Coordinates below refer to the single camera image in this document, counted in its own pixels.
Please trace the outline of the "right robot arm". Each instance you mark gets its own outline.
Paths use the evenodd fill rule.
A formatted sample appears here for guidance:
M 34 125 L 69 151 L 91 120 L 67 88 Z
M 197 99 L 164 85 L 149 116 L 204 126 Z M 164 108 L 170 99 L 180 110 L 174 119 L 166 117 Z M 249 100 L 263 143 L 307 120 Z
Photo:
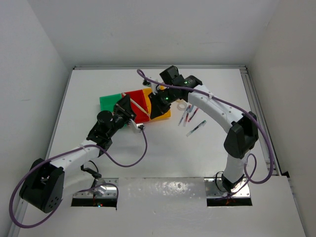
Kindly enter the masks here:
M 171 103 L 182 99 L 214 119 L 227 134 L 224 149 L 228 156 L 221 180 L 225 191 L 230 192 L 244 177 L 242 162 L 259 138 L 256 115 L 250 113 L 247 117 L 244 112 L 215 100 L 201 80 L 193 75 L 184 78 L 175 66 L 161 72 L 160 77 L 164 89 L 149 94 L 150 118 L 164 115 L 170 110 Z

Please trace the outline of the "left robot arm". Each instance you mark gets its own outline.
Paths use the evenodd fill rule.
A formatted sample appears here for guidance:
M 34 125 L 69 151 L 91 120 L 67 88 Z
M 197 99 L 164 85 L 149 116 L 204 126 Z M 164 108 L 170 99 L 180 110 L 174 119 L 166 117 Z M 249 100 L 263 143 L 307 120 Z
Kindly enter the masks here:
M 106 152 L 116 132 L 135 118 L 129 95 L 115 103 L 113 112 L 99 112 L 96 124 L 79 147 L 56 159 L 39 158 L 32 164 L 19 196 L 44 213 L 55 210 L 61 202 L 66 177 Z

